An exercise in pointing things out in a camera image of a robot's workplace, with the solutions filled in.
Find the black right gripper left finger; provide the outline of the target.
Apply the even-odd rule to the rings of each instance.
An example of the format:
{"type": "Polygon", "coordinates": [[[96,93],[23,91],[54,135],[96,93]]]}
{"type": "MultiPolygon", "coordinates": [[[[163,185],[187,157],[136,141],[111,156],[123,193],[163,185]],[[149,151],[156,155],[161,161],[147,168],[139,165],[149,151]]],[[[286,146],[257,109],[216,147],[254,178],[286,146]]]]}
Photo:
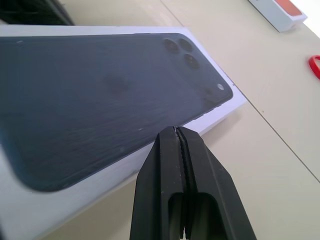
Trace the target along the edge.
{"type": "Polygon", "coordinates": [[[136,179],[129,240],[180,240],[184,181],[181,143],[173,127],[158,133],[136,179]]]}

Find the white box with orange top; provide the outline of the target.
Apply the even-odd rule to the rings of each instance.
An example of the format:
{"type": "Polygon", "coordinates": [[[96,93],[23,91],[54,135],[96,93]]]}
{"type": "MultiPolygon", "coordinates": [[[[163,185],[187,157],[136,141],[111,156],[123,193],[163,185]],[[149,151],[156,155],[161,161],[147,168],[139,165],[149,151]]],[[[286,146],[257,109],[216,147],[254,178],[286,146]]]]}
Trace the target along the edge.
{"type": "Polygon", "coordinates": [[[291,0],[248,0],[280,33],[290,31],[308,18],[291,0]]]}

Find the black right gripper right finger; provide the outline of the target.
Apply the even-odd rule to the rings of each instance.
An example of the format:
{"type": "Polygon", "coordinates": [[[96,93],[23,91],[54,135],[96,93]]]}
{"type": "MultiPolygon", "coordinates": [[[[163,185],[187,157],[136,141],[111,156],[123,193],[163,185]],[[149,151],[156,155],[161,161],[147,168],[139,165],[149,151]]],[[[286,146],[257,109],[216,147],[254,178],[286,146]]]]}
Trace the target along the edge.
{"type": "Polygon", "coordinates": [[[257,240],[233,179],[198,133],[176,130],[187,184],[187,240],[257,240]]]}

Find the dark ribbed object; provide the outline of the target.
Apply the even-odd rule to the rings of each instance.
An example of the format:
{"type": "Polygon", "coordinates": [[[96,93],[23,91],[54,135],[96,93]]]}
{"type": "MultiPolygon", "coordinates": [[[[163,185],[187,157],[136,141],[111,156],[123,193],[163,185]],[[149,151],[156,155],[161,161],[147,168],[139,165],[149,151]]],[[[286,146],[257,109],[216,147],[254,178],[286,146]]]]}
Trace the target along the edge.
{"type": "Polygon", "coordinates": [[[74,25],[58,0],[0,0],[0,20],[11,25],[74,25]]]}

